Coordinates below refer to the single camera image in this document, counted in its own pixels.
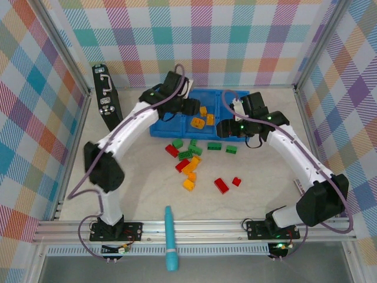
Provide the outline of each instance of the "black control box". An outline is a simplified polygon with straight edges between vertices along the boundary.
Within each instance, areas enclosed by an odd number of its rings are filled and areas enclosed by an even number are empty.
[[[123,120],[119,104],[118,92],[105,64],[92,67],[95,93],[97,94],[98,111],[110,131]]]

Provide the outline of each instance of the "yellow lego brick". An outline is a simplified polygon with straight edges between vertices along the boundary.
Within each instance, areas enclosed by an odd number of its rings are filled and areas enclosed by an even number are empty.
[[[195,155],[192,160],[191,160],[191,163],[194,163],[196,165],[198,165],[199,163],[201,162],[201,158],[198,157],[197,155]]]
[[[197,128],[199,130],[204,128],[205,124],[206,124],[206,122],[204,122],[204,120],[196,118],[196,117],[194,117],[193,120],[191,121],[191,126],[193,126],[194,128]]]
[[[183,182],[183,187],[184,187],[186,190],[188,190],[188,191],[191,192],[191,191],[194,189],[195,184],[194,184],[192,181],[186,179],[186,180]]]
[[[196,169],[197,164],[194,162],[190,162],[185,168],[182,169],[182,172],[186,175],[189,175],[192,171]]]
[[[196,173],[195,172],[191,172],[188,174],[188,179],[191,181],[191,182],[195,182],[196,181]]]
[[[207,108],[206,108],[206,106],[201,106],[201,107],[200,107],[200,115],[201,115],[202,117],[207,116]]]
[[[207,125],[214,126],[214,114],[207,114]]]

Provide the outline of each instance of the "white floor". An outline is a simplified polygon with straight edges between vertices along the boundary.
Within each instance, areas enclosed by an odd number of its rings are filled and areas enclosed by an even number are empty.
[[[245,89],[251,93],[260,91],[270,111],[280,110],[289,120],[297,135],[308,146],[302,119],[289,88]],[[119,91],[123,116],[137,102],[143,90]],[[83,147],[88,141],[97,142],[108,134],[102,117],[98,113],[94,98],[74,163],[68,192],[72,191],[84,174]],[[293,183],[295,178],[285,161],[268,145],[259,149],[248,149],[244,143],[223,143],[223,150],[208,151],[207,142],[199,141],[203,161],[197,168],[196,187],[188,192],[182,187],[186,179],[174,168],[178,159],[170,156],[164,148],[172,139],[150,137],[146,131],[131,146],[121,165],[125,181],[119,188],[120,203],[125,219],[164,219],[164,208],[171,205],[175,219],[241,219],[264,218],[265,213],[283,205],[292,205],[299,198]],[[184,140],[187,147],[189,140]],[[225,145],[238,146],[236,155],[225,152]],[[242,180],[239,187],[232,185],[233,178]],[[222,195],[213,181],[221,177],[230,187]],[[86,181],[82,189],[90,188]],[[60,220],[81,220],[98,212],[98,200],[93,194],[85,194],[73,200],[65,200]]]

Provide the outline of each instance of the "blue tray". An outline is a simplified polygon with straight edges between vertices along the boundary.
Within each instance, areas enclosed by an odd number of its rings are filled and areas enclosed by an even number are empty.
[[[150,127],[150,134],[152,137],[173,137],[181,139],[197,139],[197,140],[223,140],[228,142],[243,142],[244,138],[238,137],[228,137],[221,139],[216,135],[216,125],[219,121],[224,119],[232,119],[233,115],[226,110],[223,103],[221,102],[221,94],[223,90],[202,90],[194,89],[190,92],[190,98],[196,98],[200,100],[201,106],[207,107],[207,112],[209,114],[214,114],[215,125],[207,126],[201,130],[191,126],[191,121],[194,117],[204,119],[205,117],[200,117],[200,113],[195,116],[184,116],[181,114],[176,115],[173,119],[168,122],[163,122],[161,120],[157,121]],[[250,94],[248,91],[237,91],[240,97]],[[227,104],[230,104],[234,98],[232,93],[227,93],[225,99]],[[169,119],[171,114],[165,115],[165,120]]]

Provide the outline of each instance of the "white robotic arm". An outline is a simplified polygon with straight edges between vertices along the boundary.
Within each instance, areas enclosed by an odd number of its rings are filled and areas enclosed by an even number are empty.
[[[234,114],[248,116],[251,121],[223,120],[216,126],[217,135],[247,138],[259,134],[261,140],[280,153],[303,186],[304,194],[297,204],[278,208],[266,214],[265,224],[270,234],[300,223],[315,226],[344,211],[342,200],[322,174],[335,184],[344,198],[348,192],[347,178],[342,174],[333,174],[321,164],[299,140],[288,119],[279,111],[268,111],[260,93],[234,99],[229,107]]]
[[[89,175],[90,181],[100,191],[103,205],[103,214],[100,217],[101,225],[108,230],[114,230],[114,238],[117,238],[119,229],[112,229],[121,226],[123,214],[119,203],[118,187],[124,180],[124,172],[120,166],[120,160],[126,151],[137,140],[142,132],[147,130],[158,119],[163,119],[166,113],[195,115],[199,112],[200,102],[189,98],[189,92],[193,81],[182,78],[184,83],[178,89],[178,82],[181,75],[169,72],[163,84],[143,92],[139,102],[131,113],[108,135],[98,143],[88,142],[84,147],[85,170],[88,171],[97,157],[97,154],[104,149],[104,153],[96,163]],[[173,98],[161,104],[161,101],[177,93]]]
[[[323,172],[331,178],[333,173],[326,168],[317,158],[305,147],[299,140],[292,126],[281,125],[283,130],[288,132],[300,145],[306,150],[307,154],[318,164]],[[306,156],[299,150],[299,148],[290,141],[281,131],[270,132],[267,136],[267,143],[272,146],[284,160],[288,163],[290,168],[296,173],[300,180],[304,192],[311,188],[314,182],[325,182],[326,179],[318,173],[313,164],[306,158]],[[290,225],[303,223],[297,213],[296,205],[283,207],[272,213],[273,219],[279,228],[284,228]]]
[[[138,102],[131,113],[125,118],[128,118],[135,115],[136,112],[150,106],[146,102]],[[130,146],[137,140],[137,138],[147,130],[151,125],[153,125],[158,120],[158,112],[156,109],[149,109],[139,116],[135,116],[134,119],[129,122],[126,126],[119,131],[110,145],[106,148],[106,153],[111,153],[115,160],[120,163],[120,160],[123,158],[126,151]],[[118,125],[110,134],[105,136],[98,142],[98,148],[102,149],[110,137],[115,131],[121,126]],[[102,195],[102,202],[104,206],[104,213],[101,216],[101,219],[108,225],[115,225],[122,217],[123,213],[120,209],[119,202],[119,190],[113,190],[105,193],[100,189]]]

